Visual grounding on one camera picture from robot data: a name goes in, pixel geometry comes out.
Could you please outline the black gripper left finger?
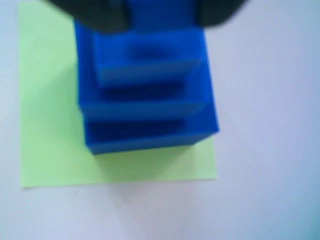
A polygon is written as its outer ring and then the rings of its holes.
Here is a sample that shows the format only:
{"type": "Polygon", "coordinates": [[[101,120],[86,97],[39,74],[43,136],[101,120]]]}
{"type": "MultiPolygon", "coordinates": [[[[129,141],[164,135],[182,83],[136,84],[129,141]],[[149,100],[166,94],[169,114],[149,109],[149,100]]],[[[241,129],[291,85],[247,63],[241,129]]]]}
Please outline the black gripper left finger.
{"type": "Polygon", "coordinates": [[[125,0],[50,0],[49,3],[101,33],[123,32],[130,27],[125,0]]]}

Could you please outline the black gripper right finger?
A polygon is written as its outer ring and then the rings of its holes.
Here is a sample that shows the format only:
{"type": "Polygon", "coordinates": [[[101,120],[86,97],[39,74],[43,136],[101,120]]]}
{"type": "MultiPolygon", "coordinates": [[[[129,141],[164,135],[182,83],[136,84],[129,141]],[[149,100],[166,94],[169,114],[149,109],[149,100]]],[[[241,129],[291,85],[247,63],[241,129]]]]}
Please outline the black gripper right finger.
{"type": "Polygon", "coordinates": [[[229,21],[247,3],[247,0],[198,0],[197,25],[217,27],[229,21]]]}

